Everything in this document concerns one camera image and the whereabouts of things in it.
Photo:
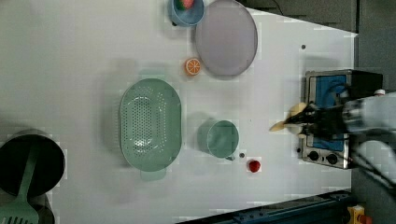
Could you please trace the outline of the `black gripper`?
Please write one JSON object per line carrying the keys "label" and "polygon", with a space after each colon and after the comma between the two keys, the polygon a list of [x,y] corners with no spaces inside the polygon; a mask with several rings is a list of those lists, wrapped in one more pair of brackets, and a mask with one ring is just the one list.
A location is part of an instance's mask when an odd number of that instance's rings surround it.
{"label": "black gripper", "polygon": [[291,111],[286,118],[288,124],[309,123],[302,127],[298,133],[299,138],[309,135],[322,139],[335,139],[338,135],[346,132],[343,120],[343,107],[333,106],[320,108],[314,111]]}

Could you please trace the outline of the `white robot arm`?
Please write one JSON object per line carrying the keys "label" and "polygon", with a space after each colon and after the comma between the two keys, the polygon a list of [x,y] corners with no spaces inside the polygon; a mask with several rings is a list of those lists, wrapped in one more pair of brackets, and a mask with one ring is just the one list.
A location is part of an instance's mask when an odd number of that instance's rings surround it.
{"label": "white robot arm", "polygon": [[359,153],[359,146],[379,141],[395,153],[395,93],[350,100],[342,105],[319,108],[311,103],[299,103],[290,109],[291,115],[281,121],[281,127],[300,127],[299,135],[327,141],[338,140],[339,135],[352,137],[350,156],[344,157],[353,166],[371,177],[395,197],[395,181],[384,175]]}

